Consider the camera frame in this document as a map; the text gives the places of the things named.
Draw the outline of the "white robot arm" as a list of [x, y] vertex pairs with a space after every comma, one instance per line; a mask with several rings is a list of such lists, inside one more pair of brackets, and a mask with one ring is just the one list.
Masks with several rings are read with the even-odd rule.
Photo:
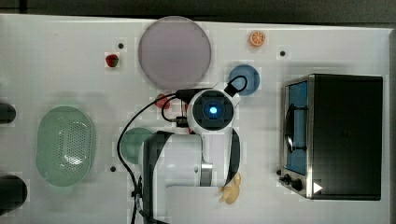
[[190, 133], [153, 133], [141, 149], [144, 224], [170, 224], [169, 187], [225, 187], [239, 170], [241, 143], [233, 127], [239, 93], [231, 82], [187, 89], [175, 97], [188, 105]]

